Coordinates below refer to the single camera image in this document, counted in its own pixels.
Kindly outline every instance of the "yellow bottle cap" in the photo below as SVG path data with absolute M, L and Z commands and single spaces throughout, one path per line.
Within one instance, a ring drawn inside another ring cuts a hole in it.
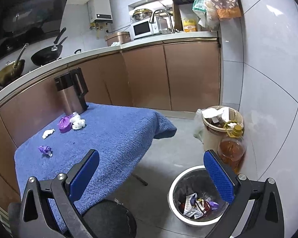
M 236 137 L 240 137 L 243 135 L 243 128 L 239 124 L 236 124 L 232 130 L 232 134 Z

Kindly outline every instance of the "brown cabinet door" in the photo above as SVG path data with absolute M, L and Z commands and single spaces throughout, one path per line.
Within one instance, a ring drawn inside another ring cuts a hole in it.
M 172 110 L 196 112 L 219 104 L 220 60 L 216 42 L 164 46 Z
M 171 110 L 163 45 L 123 53 L 134 106 Z
M 16 193 L 0 176 L 0 207 L 8 211 L 11 202 L 21 202 L 20 195 Z
M 121 53 L 99 58 L 103 80 L 114 106 L 133 106 L 126 65 Z
M 111 105 L 107 87 L 103 81 L 98 59 L 76 65 L 71 69 L 80 67 L 88 88 L 85 96 L 86 102 L 102 105 Z
M 0 108 L 2 121 L 18 147 L 64 113 L 54 78 L 67 72 L 30 86 Z
M 0 175 L 16 192 L 20 193 L 15 173 L 15 151 L 16 145 L 0 118 Z

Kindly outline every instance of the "white countertop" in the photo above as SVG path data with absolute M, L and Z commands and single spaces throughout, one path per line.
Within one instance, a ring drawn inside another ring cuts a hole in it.
M 11 92 L 13 92 L 15 89 L 18 87 L 24 85 L 28 81 L 31 81 L 32 79 L 48 72 L 51 71 L 57 67 L 60 67 L 62 65 L 65 65 L 67 63 L 74 62 L 76 60 L 80 60 L 86 57 L 94 56 L 94 55 L 99 55 L 103 53 L 108 53 L 112 51 L 117 51 L 117 50 L 122 50 L 126 48 L 131 48 L 143 44 L 149 44 L 153 42 L 159 42 L 159 41 L 166 41 L 166 40 L 173 40 L 173 39 L 182 39 L 182 38 L 201 38 L 201 37 L 212 37 L 216 38 L 217 37 L 217 32 L 187 32 L 187 33 L 176 33 L 176 34 L 167 34 L 167 35 L 157 35 L 157 36 L 152 36 L 152 37 L 147 37 L 147 38 L 142 38 L 138 39 L 126 44 L 122 44 L 120 46 L 115 46 L 115 47 L 103 47 L 103 48 L 98 48 L 95 50 L 90 50 L 86 52 L 82 52 L 80 54 L 75 54 L 71 55 L 62 59 L 59 59 L 57 61 L 51 62 L 49 64 L 46 64 L 44 66 L 41 66 L 25 75 L 17 79 L 16 81 L 12 82 L 9 84 L 7 87 L 2 89 L 0 91 L 0 101 L 4 99 L 7 95 L 9 95 Z

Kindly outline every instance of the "white trash can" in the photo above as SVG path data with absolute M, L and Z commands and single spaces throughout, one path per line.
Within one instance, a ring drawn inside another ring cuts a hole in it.
M 216 110 L 222 108 L 224 106 L 212 106 L 209 108 L 215 108 Z M 242 128 L 244 128 L 244 119 L 239 111 L 229 107 L 229 119 L 230 121 L 237 121 Z M 204 151 L 213 149 L 217 153 L 217 147 L 222 138 L 227 134 L 226 129 L 219 128 L 212 125 L 208 122 L 203 116 L 202 121 L 204 123 L 203 130 L 203 149 Z

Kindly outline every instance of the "metal screw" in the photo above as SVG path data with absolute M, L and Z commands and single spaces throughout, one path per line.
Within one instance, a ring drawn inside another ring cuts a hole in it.
M 29 180 L 28 180 L 29 183 L 34 182 L 34 181 L 35 181 L 35 177 L 33 177 L 33 176 L 30 177 Z
M 275 183 L 275 180 L 274 180 L 273 178 L 268 178 L 268 182 L 269 182 L 270 184 L 274 184 L 274 183 Z
M 238 178 L 242 181 L 245 181 L 247 177 L 243 174 L 240 174 L 240 175 L 238 175 Z
M 63 179 L 65 178 L 65 174 L 58 174 L 58 175 L 57 175 L 57 178 L 58 178 L 59 180 L 63 180 Z

